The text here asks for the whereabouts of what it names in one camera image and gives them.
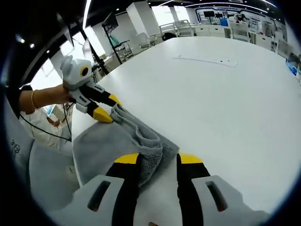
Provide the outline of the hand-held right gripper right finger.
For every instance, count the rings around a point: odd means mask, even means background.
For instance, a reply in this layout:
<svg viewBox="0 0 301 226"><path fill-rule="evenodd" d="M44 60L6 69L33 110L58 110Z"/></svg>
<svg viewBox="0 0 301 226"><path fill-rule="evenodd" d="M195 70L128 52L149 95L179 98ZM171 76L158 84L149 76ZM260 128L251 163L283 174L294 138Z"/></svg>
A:
<svg viewBox="0 0 301 226"><path fill-rule="evenodd" d="M176 160L184 226L260 226L268 220L268 213L247 206L232 185L210 175L200 158L179 153Z"/></svg>

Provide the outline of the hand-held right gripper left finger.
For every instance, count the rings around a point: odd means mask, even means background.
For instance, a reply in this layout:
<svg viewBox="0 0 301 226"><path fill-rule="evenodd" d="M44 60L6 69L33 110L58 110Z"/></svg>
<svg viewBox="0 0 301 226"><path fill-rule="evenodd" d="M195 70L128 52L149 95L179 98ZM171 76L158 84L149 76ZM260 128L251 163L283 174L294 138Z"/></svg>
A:
<svg viewBox="0 0 301 226"><path fill-rule="evenodd" d="M66 207L50 216L58 226L132 226L140 174L140 154L123 155L105 175L90 180Z"/></svg>

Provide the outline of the person's left hand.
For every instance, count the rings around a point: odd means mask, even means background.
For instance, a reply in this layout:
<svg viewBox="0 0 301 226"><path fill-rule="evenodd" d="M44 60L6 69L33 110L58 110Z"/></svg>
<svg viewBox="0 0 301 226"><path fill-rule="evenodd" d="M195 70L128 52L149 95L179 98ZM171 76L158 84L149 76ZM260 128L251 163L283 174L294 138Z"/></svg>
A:
<svg viewBox="0 0 301 226"><path fill-rule="evenodd" d="M69 90L60 84L55 87L35 90L32 93L32 102L35 108L41 108L54 104L65 104L70 101Z"/></svg>

